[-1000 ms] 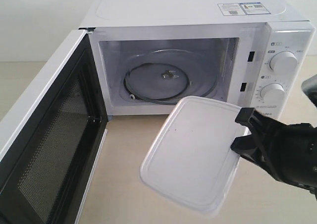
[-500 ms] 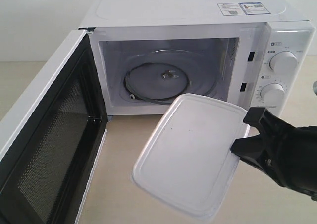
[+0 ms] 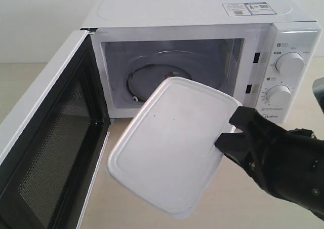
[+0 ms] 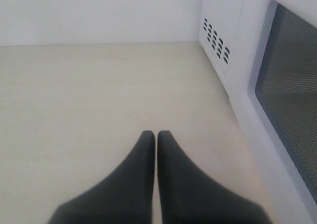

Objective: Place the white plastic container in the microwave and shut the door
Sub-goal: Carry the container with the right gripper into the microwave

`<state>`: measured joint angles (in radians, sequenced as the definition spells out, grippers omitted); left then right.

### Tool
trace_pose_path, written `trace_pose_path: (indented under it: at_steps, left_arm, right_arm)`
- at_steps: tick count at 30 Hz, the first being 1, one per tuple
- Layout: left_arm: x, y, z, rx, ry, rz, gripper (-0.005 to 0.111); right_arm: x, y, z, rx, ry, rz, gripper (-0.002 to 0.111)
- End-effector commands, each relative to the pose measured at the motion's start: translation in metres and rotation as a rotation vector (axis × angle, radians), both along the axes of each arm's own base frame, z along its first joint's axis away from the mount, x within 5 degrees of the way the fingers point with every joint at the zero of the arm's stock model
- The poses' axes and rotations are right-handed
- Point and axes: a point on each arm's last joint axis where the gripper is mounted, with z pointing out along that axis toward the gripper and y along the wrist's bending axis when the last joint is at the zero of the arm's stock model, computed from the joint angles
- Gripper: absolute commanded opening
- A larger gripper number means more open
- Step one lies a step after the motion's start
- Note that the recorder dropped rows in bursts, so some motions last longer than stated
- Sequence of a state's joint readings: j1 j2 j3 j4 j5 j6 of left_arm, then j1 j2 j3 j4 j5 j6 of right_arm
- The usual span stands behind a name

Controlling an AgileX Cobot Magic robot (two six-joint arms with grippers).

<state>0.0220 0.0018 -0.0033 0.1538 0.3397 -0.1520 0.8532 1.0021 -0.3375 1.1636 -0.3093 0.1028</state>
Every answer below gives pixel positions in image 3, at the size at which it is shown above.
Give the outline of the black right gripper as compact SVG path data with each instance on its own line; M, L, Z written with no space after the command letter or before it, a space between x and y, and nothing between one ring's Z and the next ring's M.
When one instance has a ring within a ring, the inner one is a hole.
M323 211L323 141L311 130L285 130L257 110L239 106L229 123L244 133L222 133L215 147L235 163L250 151L251 173L270 195Z

